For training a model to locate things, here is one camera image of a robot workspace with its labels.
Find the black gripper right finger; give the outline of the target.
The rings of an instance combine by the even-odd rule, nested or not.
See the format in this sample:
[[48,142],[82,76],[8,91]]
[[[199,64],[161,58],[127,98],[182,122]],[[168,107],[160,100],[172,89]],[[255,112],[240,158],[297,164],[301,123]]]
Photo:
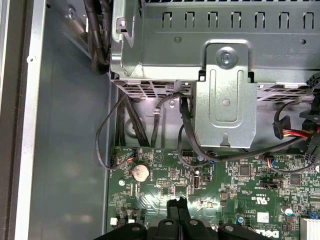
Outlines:
[[183,240],[252,240],[253,232],[241,225],[221,224],[217,230],[207,226],[203,221],[191,218],[188,201],[179,198],[179,223],[182,227]]

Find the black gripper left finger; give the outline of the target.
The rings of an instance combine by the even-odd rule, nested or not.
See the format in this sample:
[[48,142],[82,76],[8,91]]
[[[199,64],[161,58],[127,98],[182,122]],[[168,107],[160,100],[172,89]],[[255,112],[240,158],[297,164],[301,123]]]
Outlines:
[[96,240],[178,240],[179,239],[179,211],[167,204],[168,218],[162,219],[157,226],[146,228],[140,223],[128,223],[105,233]]

